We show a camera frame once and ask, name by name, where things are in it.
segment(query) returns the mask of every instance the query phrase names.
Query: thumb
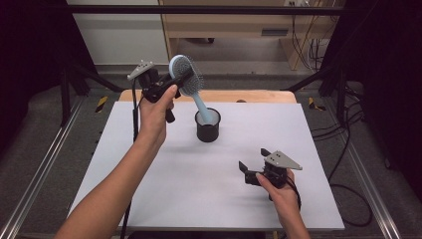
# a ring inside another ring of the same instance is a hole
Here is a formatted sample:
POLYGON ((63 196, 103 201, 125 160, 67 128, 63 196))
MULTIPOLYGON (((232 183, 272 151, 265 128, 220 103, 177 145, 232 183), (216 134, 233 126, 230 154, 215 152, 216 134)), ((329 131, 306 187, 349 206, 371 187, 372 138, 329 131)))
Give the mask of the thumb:
POLYGON ((173 101, 173 98, 176 96, 176 93, 177 93, 176 85, 169 87, 157 103, 163 106, 164 109, 166 110, 167 106, 171 103, 171 101, 173 101))
POLYGON ((256 173, 257 179, 260 182, 261 186, 264 187, 268 191, 268 193, 273 194, 275 191, 275 187, 273 184, 265 177, 263 174, 257 172, 256 173))

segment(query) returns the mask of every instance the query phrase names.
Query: black curtain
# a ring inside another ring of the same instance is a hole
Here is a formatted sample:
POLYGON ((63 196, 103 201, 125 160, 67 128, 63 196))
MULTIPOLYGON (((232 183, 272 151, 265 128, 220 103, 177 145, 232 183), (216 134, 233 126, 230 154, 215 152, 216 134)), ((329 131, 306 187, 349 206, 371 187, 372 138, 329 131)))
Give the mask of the black curtain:
POLYGON ((67 4, 0 1, 0 152, 12 141, 28 101, 59 85, 66 64, 77 61, 97 72, 73 15, 41 10, 50 3, 67 4))
MULTIPOLYGON (((333 40, 355 26, 346 20, 333 40)), ((422 1, 379 0, 340 60, 346 79, 363 84, 363 109, 386 158, 422 200, 421 56, 422 1)))

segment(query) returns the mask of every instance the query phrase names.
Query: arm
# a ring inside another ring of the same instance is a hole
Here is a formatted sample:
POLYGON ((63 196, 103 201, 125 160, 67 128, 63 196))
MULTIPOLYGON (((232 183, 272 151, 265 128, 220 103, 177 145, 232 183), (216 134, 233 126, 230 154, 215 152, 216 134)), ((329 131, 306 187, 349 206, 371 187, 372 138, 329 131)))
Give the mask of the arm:
POLYGON ((56 238, 110 238, 138 184, 166 137, 165 111, 173 107, 176 86, 152 104, 142 100, 142 126, 136 141, 115 169, 75 208, 56 238))
MULTIPOLYGON (((289 169, 288 177, 295 181, 295 176, 289 169)), ((302 220, 295 192, 288 185, 280 189, 276 188, 260 173, 257 173, 257 178, 260 184, 270 193, 279 215, 279 221, 288 238, 311 238, 302 220)))

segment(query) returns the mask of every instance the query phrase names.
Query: white wall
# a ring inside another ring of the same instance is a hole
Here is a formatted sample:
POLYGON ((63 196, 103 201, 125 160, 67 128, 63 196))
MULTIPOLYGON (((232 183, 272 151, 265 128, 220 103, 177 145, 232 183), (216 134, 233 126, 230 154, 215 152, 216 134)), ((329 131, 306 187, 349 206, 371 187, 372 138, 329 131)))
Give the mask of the white wall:
MULTIPOLYGON (((157 0, 67 0, 68 4, 158 5, 157 0)), ((96 65, 168 64, 160 15, 74 14, 96 65)))

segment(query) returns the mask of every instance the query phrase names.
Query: brush bristles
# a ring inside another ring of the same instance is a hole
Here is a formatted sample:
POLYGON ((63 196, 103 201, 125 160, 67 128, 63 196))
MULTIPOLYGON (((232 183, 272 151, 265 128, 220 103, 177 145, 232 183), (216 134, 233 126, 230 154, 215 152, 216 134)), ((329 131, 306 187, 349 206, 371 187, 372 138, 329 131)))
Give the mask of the brush bristles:
POLYGON ((177 58, 172 66, 172 71, 175 77, 182 75, 189 68, 192 68, 194 73, 193 77, 187 79, 184 82, 183 87, 180 89, 180 93, 188 97, 197 94, 204 88, 203 77, 199 74, 199 71, 193 61, 186 56, 177 58))

